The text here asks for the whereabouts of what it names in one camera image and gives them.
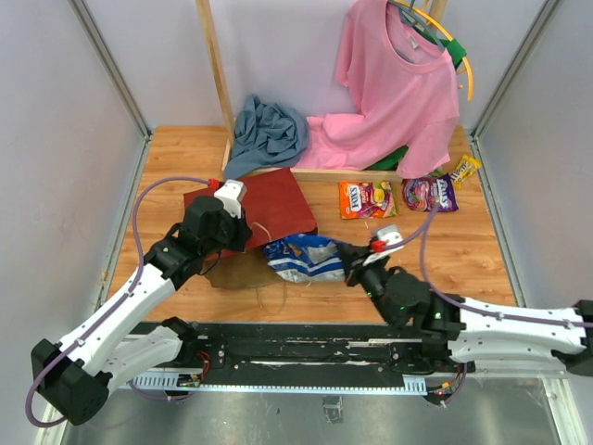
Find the blue-gray cloth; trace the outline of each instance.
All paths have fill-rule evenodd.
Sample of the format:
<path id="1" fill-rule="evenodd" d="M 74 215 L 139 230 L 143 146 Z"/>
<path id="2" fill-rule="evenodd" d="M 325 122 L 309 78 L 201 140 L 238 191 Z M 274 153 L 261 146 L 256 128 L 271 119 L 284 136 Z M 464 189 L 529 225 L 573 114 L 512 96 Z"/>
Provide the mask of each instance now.
<path id="1" fill-rule="evenodd" d="M 226 179 L 260 167 L 293 167 L 309 145 L 307 120 L 290 107 L 262 104 L 251 95 L 237 116 Z"/>

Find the orange candy bag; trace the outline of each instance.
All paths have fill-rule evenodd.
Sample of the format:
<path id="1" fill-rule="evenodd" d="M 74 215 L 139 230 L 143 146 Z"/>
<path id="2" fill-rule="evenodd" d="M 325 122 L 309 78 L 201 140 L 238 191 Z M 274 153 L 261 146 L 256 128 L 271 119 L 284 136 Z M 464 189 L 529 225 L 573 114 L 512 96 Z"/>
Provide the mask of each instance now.
<path id="1" fill-rule="evenodd" d="M 391 184 L 340 183 L 340 215 L 344 220 L 387 218 L 397 215 Z"/>

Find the clothes hanger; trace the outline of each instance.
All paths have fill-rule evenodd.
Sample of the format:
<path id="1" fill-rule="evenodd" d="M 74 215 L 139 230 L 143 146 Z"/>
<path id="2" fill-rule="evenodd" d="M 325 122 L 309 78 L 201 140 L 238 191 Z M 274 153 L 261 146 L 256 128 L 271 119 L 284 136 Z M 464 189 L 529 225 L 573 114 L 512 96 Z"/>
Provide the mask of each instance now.
<path id="1" fill-rule="evenodd" d="M 416 3 L 416 0 L 411 0 L 408 6 L 404 6 L 395 0 L 389 0 L 389 3 L 399 9 L 399 16 L 402 18 L 403 22 L 409 24 L 411 27 L 414 27 L 417 24 L 420 25 L 428 33 L 428 35 L 433 38 L 436 46 L 438 46 L 441 51 L 445 51 L 445 47 L 436 37 L 435 32 L 426 24 L 425 21 L 420 20 L 420 18 L 414 13 L 414 3 Z"/>
<path id="2" fill-rule="evenodd" d="M 445 28 L 443 28 L 443 26 L 438 21 L 436 21 L 435 19 L 430 17 L 428 14 L 426 14 L 426 12 L 424 12 L 426 7 L 428 6 L 428 0 L 424 0 L 423 9 L 419 9 L 419 8 L 415 7 L 413 5 L 415 3 L 415 1 L 416 0 L 411 0 L 411 5 L 408 3 L 402 2 L 400 0 L 389 0 L 389 3 L 394 4 L 396 6 L 402 5 L 406 9 L 411 9 L 417 15 L 419 15 L 424 20 L 426 20 L 428 22 L 428 24 L 434 25 L 445 36 L 446 39 L 452 41 L 453 37 L 451 36 L 451 34 L 449 34 L 447 32 L 447 30 Z M 467 57 L 463 58 L 463 65 L 464 65 L 464 67 L 459 69 L 457 71 L 457 73 L 462 74 L 463 72 L 467 71 L 467 84 L 468 84 L 467 100 L 471 101 L 473 99 L 473 71 L 472 71 L 472 65 L 470 65 L 470 61 L 467 59 Z"/>

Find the white wall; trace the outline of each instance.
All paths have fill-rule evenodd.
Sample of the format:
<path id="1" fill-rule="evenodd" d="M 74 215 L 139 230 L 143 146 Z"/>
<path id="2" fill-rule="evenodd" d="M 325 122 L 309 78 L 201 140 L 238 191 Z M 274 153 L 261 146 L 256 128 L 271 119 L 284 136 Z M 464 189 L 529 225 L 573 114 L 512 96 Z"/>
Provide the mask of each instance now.
<path id="1" fill-rule="evenodd" d="M 481 138 L 529 306 L 593 299 L 591 2 L 562 2 Z M 571 376 L 593 442 L 593 377 Z"/>
<path id="2" fill-rule="evenodd" d="M 0 441 L 31 444 L 31 349 L 90 314 L 141 138 L 68 2 L 0 2 L 0 60 Z"/>
<path id="3" fill-rule="evenodd" d="M 460 91 L 466 128 L 476 124 L 543 1 L 449 0 L 443 25 L 468 49 L 474 69 L 473 101 Z M 87 3 L 150 125 L 222 124 L 194 0 Z M 235 112 L 250 93 L 304 114 L 352 109 L 333 72 L 354 0 L 210 3 Z"/>

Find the pink shirt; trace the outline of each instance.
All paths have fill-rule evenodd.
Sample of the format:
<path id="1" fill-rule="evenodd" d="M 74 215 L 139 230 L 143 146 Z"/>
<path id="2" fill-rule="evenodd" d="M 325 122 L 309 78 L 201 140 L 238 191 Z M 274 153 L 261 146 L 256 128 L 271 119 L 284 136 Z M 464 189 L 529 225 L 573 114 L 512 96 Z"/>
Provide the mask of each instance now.
<path id="1" fill-rule="evenodd" d="M 460 115 L 451 57 L 401 23 L 387 0 L 359 0 L 348 11 L 335 79 L 357 114 L 309 117 L 310 143 L 297 168 L 363 170 L 404 145 L 410 149 L 397 167 L 403 178 L 449 160 Z"/>

